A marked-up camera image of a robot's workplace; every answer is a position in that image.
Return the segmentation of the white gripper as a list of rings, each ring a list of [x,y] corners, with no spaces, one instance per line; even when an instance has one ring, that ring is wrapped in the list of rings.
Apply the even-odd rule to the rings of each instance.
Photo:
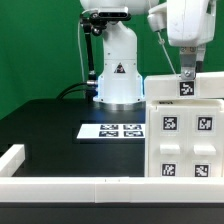
[[[196,75],[197,46],[213,40],[216,0],[167,0],[167,35],[180,48],[181,78]]]

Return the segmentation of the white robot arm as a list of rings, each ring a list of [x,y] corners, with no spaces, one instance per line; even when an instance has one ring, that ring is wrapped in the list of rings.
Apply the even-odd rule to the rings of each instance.
[[[205,45],[213,40],[217,0],[80,0],[89,15],[80,17],[88,54],[95,103],[129,110],[144,102],[143,79],[137,70],[137,36],[124,23],[147,16],[151,30],[167,31],[180,49],[181,78],[196,78]]]

